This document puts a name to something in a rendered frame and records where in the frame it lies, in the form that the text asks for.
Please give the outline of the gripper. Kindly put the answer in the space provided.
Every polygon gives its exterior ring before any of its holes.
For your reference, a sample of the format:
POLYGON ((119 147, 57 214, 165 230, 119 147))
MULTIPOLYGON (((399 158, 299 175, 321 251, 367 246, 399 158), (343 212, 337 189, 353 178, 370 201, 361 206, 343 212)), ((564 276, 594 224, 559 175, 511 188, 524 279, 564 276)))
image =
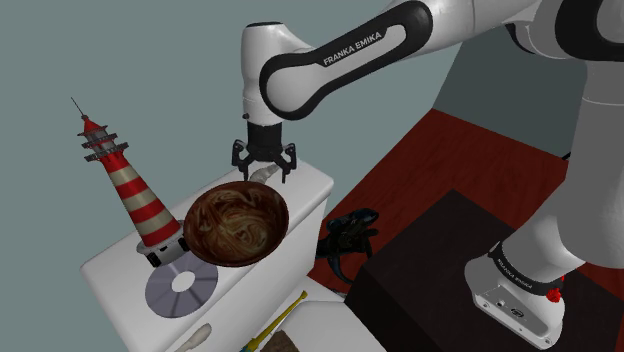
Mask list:
POLYGON ((261 126, 247 123, 247 144, 236 139, 232 145, 231 165, 243 175, 243 180, 249 179, 249 165, 253 161, 274 162, 282 170, 282 183, 287 176, 297 168, 296 145, 289 143, 282 145, 282 124, 261 126), (247 151, 248 155, 242 158, 240 154, 247 151))

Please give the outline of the beige curved object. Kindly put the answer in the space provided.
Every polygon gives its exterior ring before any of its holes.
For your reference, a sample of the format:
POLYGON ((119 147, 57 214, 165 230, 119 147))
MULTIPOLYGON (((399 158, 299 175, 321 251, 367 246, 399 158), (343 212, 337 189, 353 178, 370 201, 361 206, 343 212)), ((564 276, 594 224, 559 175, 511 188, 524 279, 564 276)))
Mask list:
POLYGON ((267 180, 279 170, 280 167, 275 163, 259 168, 249 176, 249 181, 265 184, 267 180))

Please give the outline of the white toilet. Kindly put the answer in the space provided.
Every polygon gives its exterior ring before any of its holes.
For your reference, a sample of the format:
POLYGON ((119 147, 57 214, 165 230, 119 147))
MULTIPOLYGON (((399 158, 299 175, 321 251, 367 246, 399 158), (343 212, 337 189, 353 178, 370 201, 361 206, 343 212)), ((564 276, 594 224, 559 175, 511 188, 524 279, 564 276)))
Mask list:
POLYGON ((300 161, 282 183, 274 174, 267 185, 284 198, 288 233, 263 260, 246 267, 217 267, 218 283, 199 310, 180 318, 163 318, 147 305, 147 280, 156 269, 136 251, 131 233, 81 267, 129 352, 239 352, 292 304, 303 290, 308 296, 278 328, 300 352, 386 352, 364 324, 334 292, 309 278, 317 238, 333 181, 300 161))

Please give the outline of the brown marbled bowl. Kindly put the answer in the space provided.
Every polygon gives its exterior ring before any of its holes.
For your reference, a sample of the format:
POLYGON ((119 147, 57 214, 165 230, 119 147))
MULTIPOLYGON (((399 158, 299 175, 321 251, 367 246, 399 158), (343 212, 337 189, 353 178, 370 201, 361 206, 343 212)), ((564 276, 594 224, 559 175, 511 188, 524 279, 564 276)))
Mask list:
POLYGON ((283 197, 258 182, 234 181, 199 196, 183 221, 185 241, 199 259, 243 267, 271 254, 283 241, 289 210, 283 197))

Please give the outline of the black blue figure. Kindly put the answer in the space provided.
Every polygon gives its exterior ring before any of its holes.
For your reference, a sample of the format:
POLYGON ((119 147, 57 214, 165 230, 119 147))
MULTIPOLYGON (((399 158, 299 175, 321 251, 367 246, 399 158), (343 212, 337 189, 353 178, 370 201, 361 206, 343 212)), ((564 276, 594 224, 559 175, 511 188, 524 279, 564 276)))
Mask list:
POLYGON ((341 269, 342 256, 363 253, 368 259, 373 256, 370 238, 379 231, 371 225, 379 218, 379 213, 370 208, 360 208, 327 222, 328 234, 317 242, 315 258, 326 259, 332 272, 344 283, 353 281, 341 269))

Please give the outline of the red white lighthouse figure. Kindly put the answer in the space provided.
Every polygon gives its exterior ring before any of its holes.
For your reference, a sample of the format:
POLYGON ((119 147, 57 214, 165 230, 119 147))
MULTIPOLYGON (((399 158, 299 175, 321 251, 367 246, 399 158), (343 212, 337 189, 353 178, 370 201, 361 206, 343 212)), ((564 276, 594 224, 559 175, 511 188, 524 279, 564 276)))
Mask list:
POLYGON ((100 162, 107 172, 140 236, 136 251, 154 268, 170 264, 188 252, 182 222, 126 158, 129 144, 118 143, 115 133, 109 133, 105 125, 94 122, 87 114, 81 113, 80 118, 83 121, 80 135, 85 138, 82 147, 91 151, 85 160, 100 162))

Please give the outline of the yellow blue stick tool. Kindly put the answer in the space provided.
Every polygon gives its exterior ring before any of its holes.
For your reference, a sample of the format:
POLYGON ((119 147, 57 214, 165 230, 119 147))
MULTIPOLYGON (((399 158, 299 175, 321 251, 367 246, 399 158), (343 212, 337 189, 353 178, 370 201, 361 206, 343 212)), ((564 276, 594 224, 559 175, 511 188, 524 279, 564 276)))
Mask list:
POLYGON ((269 336, 271 332, 290 314, 290 312, 306 297, 308 293, 303 290, 300 296, 290 304, 277 318, 275 318, 259 335, 252 338, 245 344, 239 352, 255 352, 259 345, 269 336))

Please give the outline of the grey disc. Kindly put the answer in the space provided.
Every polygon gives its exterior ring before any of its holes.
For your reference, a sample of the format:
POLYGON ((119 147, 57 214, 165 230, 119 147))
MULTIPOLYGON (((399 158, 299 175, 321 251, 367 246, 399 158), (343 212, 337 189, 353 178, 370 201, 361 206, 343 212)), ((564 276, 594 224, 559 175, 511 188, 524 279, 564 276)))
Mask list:
POLYGON ((217 283, 217 267, 187 252, 152 272, 145 288, 146 303, 163 318, 184 317, 205 305, 217 283))

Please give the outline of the brown block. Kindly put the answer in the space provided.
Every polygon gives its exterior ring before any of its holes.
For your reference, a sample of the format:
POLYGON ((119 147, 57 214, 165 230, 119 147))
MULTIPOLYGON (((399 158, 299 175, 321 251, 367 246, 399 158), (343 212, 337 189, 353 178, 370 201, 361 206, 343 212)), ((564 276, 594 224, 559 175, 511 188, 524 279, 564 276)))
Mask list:
POLYGON ((300 352, 284 331, 275 332, 260 352, 300 352))

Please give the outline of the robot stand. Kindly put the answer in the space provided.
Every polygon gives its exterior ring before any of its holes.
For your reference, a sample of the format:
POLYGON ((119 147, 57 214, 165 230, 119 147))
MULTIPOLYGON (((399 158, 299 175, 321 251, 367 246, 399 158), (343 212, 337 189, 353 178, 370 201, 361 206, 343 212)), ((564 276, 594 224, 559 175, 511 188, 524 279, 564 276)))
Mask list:
POLYGON ((563 331, 540 351, 478 309, 465 264, 512 228, 451 190, 365 262, 346 304, 387 352, 624 352, 624 301, 566 275, 563 331))

